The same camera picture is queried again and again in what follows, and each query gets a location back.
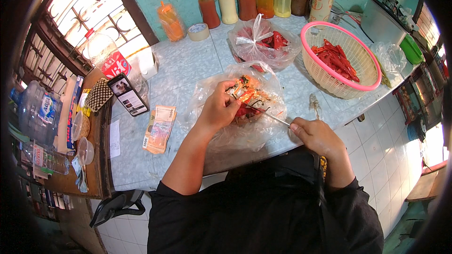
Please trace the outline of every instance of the banknote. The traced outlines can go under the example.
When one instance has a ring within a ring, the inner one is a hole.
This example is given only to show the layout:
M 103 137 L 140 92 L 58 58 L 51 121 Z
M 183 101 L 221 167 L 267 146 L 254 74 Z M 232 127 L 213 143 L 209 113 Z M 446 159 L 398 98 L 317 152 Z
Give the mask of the banknote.
M 176 107 L 157 105 L 150 113 L 143 149 L 154 154 L 164 153 L 176 120 Z

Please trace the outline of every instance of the checkered pouch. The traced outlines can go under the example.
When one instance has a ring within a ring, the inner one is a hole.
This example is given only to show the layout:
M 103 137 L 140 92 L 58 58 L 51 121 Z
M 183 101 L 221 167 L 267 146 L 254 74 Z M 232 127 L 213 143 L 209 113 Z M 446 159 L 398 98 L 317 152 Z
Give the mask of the checkered pouch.
M 85 105 L 91 111 L 97 112 L 113 96 L 113 91 L 107 85 L 107 79 L 101 78 L 96 82 L 88 96 L 86 97 Z

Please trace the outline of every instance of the person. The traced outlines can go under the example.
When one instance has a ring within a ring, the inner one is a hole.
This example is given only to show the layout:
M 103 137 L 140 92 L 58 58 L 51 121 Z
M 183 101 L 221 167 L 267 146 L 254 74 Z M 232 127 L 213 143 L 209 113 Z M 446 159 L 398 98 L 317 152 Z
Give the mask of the person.
M 150 192 L 148 252 L 381 253 L 383 231 L 369 195 L 356 180 L 344 143 L 322 121 L 295 118 L 290 129 L 304 148 L 244 172 L 229 171 L 225 181 L 199 191 L 207 144 L 240 108 L 225 93 L 233 85 L 217 85 Z M 314 155 L 327 159 L 319 191 Z

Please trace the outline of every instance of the hand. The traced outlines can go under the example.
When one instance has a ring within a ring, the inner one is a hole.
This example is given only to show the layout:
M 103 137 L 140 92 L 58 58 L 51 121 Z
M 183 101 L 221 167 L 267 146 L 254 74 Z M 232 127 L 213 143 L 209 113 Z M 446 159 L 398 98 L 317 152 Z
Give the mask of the hand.
M 290 128 L 307 148 L 327 159 L 335 159 L 344 153 L 347 155 L 345 144 L 323 121 L 307 121 L 296 117 Z
M 218 83 L 215 91 L 207 98 L 196 125 L 213 135 L 234 120 L 235 113 L 237 113 L 242 103 L 240 100 L 235 100 L 232 96 L 225 93 L 226 89 L 233 85 L 235 85 L 234 81 Z

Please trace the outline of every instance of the green container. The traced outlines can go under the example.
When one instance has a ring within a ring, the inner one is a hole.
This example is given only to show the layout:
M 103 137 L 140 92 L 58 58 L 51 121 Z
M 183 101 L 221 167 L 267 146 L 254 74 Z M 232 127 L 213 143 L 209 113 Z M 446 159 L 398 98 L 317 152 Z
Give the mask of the green container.
M 405 36 L 402 43 L 400 43 L 400 48 L 402 48 L 406 58 L 411 64 L 417 65 L 425 61 L 421 49 L 419 49 L 415 40 L 410 35 L 407 34 Z

